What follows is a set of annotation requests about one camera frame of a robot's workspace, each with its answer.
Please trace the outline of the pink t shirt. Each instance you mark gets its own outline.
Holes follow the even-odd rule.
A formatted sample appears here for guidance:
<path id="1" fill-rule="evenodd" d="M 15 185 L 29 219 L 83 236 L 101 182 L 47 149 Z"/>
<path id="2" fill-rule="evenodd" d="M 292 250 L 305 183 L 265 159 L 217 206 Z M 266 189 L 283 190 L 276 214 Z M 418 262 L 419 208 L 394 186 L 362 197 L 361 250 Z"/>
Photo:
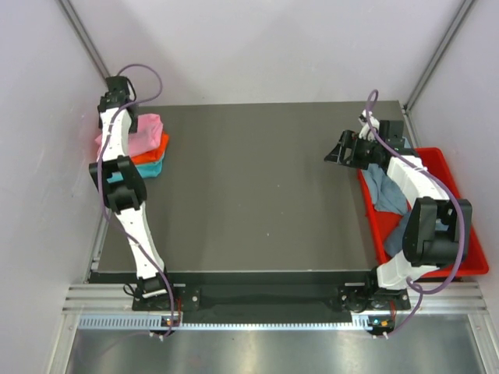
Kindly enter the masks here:
<path id="1" fill-rule="evenodd" d="M 97 156 L 104 161 L 119 156 L 135 157 L 156 150 L 161 145 L 163 123 L 160 115 L 145 114 L 137 118 L 137 131 L 129 133 L 132 120 L 125 111 L 112 121 L 113 114 L 105 114 L 102 134 L 95 139 L 99 146 Z"/>

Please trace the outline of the front aluminium frame rail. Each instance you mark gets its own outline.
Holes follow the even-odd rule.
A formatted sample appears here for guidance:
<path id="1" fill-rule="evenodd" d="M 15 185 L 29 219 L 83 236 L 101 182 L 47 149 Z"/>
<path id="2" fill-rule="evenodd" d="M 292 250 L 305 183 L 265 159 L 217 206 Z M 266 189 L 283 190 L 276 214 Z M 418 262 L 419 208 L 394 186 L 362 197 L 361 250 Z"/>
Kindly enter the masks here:
<path id="1" fill-rule="evenodd" d="M 64 313 L 119 314 L 132 311 L 132 298 L 119 284 L 74 284 L 63 303 Z M 435 295 L 426 295 L 417 311 L 426 315 L 484 314 L 486 302 L 476 282 L 453 282 Z"/>

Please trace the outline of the folded teal t shirt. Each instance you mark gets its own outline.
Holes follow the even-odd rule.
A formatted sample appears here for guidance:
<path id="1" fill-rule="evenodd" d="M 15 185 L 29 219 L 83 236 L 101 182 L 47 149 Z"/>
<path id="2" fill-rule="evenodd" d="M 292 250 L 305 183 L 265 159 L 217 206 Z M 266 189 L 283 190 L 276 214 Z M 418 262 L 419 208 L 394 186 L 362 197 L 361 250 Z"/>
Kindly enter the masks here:
<path id="1" fill-rule="evenodd" d="M 146 164 L 136 164 L 136 169 L 140 176 L 145 178 L 156 178 L 162 171 L 163 161 L 151 162 Z M 113 172 L 111 177 L 107 178 L 109 183 L 120 182 L 123 180 L 122 173 L 117 171 Z"/>

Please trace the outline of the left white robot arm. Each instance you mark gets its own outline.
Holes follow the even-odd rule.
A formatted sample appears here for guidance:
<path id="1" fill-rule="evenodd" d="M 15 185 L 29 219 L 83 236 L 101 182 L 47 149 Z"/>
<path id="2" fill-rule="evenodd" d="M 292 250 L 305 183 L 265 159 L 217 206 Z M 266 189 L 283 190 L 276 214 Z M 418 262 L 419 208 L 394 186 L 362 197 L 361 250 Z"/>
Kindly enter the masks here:
<path id="1" fill-rule="evenodd" d="M 147 221 L 147 188 L 129 154 L 129 134 L 138 129 L 136 94 L 129 78 L 109 76 L 97 106 L 101 145 L 89 173 L 104 208 L 126 237 L 136 264 L 134 298 L 172 307 L 176 289 L 168 283 L 165 263 L 157 252 Z"/>

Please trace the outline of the folded orange t shirt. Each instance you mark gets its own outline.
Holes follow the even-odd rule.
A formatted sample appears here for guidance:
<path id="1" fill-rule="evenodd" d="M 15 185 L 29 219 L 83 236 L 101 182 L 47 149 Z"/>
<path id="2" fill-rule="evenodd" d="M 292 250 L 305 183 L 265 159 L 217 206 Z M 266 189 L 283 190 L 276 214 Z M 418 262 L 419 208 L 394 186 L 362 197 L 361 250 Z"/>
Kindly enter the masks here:
<path id="1" fill-rule="evenodd" d="M 167 133 L 161 134 L 161 141 L 158 148 L 149 150 L 146 153 L 142 153 L 132 157 L 134 164 L 149 164 L 158 162 L 165 155 L 166 148 L 168 146 L 169 135 Z"/>

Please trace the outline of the grey-blue t shirt lower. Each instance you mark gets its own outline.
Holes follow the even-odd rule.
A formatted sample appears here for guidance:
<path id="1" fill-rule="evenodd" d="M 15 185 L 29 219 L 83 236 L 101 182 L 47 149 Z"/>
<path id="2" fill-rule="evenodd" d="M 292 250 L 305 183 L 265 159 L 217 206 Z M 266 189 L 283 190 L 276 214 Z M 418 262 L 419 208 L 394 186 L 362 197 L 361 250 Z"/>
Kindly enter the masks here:
<path id="1" fill-rule="evenodd" d="M 402 242 L 405 234 L 405 229 L 408 226 L 411 211 L 408 211 L 398 222 L 396 228 L 389 234 L 384 241 L 384 251 L 390 256 L 396 256 L 402 251 Z"/>

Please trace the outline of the aluminium frame post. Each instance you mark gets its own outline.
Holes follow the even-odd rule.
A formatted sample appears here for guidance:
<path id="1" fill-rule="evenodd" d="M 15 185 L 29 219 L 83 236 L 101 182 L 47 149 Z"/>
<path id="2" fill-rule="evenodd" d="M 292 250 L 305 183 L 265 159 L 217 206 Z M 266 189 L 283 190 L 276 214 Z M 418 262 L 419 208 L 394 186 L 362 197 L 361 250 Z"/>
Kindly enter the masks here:
<path id="1" fill-rule="evenodd" d="M 84 51 L 87 53 L 90 61 L 92 62 L 94 68 L 97 70 L 97 73 L 103 80 L 105 86 L 109 88 L 125 86 L 125 77 L 121 78 L 114 77 L 104 63 L 104 59 L 101 57 L 100 52 L 95 46 L 90 34 L 87 31 L 87 28 L 84 26 L 76 8 L 73 5 L 72 1 L 66 0 L 57 0 L 55 2 L 59 8 L 62 10 L 62 14 L 66 17 L 69 25 L 73 29 L 77 39 L 83 46 Z"/>
<path id="2" fill-rule="evenodd" d="M 434 51 L 430 55 L 429 61 L 426 63 L 422 73 L 420 74 L 416 85 L 412 89 L 409 98 L 402 105 L 405 114 L 408 114 L 416 105 L 420 95 L 426 88 L 437 67 L 441 63 L 452 42 L 456 38 L 458 32 L 462 28 L 472 9 L 476 5 L 477 0 L 460 1 L 458 8 L 451 17 L 449 24 L 444 29 L 444 33 L 438 38 L 438 43 Z"/>

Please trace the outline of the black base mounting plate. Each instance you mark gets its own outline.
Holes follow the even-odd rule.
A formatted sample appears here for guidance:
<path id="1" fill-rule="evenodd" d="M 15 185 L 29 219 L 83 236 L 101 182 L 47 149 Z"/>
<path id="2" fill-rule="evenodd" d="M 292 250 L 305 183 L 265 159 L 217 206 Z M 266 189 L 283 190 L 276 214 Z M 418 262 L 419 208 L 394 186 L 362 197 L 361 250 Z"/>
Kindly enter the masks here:
<path id="1" fill-rule="evenodd" d="M 191 323 L 347 322 L 355 313 L 401 312 L 408 292 L 384 291 L 368 270 L 169 272 L 172 294 L 134 298 L 132 272 L 93 272 L 92 284 L 120 284 L 133 311 L 179 312 Z"/>

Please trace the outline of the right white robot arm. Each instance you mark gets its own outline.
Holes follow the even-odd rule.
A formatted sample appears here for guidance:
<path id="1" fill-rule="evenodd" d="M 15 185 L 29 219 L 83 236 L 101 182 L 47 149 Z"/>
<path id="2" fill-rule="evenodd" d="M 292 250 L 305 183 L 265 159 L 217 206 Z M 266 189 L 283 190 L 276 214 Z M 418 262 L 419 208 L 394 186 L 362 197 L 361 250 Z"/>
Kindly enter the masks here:
<path id="1" fill-rule="evenodd" d="M 341 288 L 356 311 L 396 304 L 408 309 L 407 290 L 429 273 L 458 272 L 469 251 L 472 205 L 434 176 L 421 149 L 412 148 L 399 121 L 361 115 L 360 132 L 345 130 L 325 161 L 358 171 L 380 263 L 362 287 Z"/>

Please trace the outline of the left aluminium frame post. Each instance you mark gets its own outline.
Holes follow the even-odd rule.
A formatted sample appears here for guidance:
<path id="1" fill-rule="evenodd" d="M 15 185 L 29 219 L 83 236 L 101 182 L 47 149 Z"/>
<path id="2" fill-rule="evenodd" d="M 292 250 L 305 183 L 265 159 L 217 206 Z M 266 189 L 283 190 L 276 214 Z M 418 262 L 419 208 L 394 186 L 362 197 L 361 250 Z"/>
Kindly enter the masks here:
<path id="1" fill-rule="evenodd" d="M 125 86 L 125 77 L 121 78 L 114 77 L 104 63 L 104 59 L 101 57 L 100 52 L 95 46 L 90 34 L 87 31 L 87 28 L 84 26 L 76 8 L 73 5 L 72 1 L 66 0 L 57 0 L 55 2 L 59 8 L 62 10 L 62 14 L 66 17 L 69 25 L 73 29 L 77 39 L 83 46 L 84 51 L 87 53 L 90 61 L 92 62 L 94 68 L 97 70 L 97 73 L 103 80 L 105 86 L 109 88 Z"/>

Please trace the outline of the right aluminium frame post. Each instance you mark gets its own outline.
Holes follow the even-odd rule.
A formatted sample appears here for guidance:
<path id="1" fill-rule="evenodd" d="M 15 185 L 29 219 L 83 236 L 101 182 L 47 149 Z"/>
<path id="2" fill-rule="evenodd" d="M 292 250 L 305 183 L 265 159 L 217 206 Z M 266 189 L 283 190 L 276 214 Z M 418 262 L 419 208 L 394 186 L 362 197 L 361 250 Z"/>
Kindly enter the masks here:
<path id="1" fill-rule="evenodd" d="M 408 114 L 416 105 L 420 95 L 426 88 L 437 67 L 441 63 L 452 42 L 456 38 L 458 32 L 462 28 L 472 9 L 476 5 L 477 0 L 460 1 L 458 8 L 451 17 L 449 24 L 444 29 L 444 33 L 438 38 L 438 43 L 434 51 L 430 55 L 429 61 L 426 63 L 422 73 L 420 74 L 416 85 L 412 89 L 409 98 L 402 105 L 405 114 Z"/>

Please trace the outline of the grey-blue t shirt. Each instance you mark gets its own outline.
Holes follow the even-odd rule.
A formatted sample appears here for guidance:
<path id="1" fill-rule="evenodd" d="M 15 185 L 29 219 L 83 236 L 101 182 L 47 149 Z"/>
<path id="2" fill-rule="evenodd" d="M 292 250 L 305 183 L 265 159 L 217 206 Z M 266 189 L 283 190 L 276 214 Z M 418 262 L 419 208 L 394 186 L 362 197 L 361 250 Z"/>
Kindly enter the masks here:
<path id="1" fill-rule="evenodd" d="M 405 195 L 378 164 L 369 164 L 366 170 L 362 170 L 362 175 L 376 211 L 402 216 L 409 212 Z"/>
<path id="2" fill-rule="evenodd" d="M 396 256 L 402 251 L 402 242 L 405 234 L 405 229 L 408 226 L 411 211 L 408 211 L 398 222 L 396 228 L 389 234 L 384 241 L 384 251 L 390 256 Z"/>

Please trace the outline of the grey-blue t shirt upper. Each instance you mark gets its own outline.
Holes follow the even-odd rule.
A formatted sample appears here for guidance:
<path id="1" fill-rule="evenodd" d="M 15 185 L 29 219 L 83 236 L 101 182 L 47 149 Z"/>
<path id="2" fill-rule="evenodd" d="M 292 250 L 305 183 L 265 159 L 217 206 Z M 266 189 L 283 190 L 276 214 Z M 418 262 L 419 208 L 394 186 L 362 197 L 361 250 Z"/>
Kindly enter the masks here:
<path id="1" fill-rule="evenodd" d="M 366 170 L 362 170 L 362 175 L 376 211 L 402 216 L 409 212 L 405 195 L 378 164 L 369 164 Z"/>

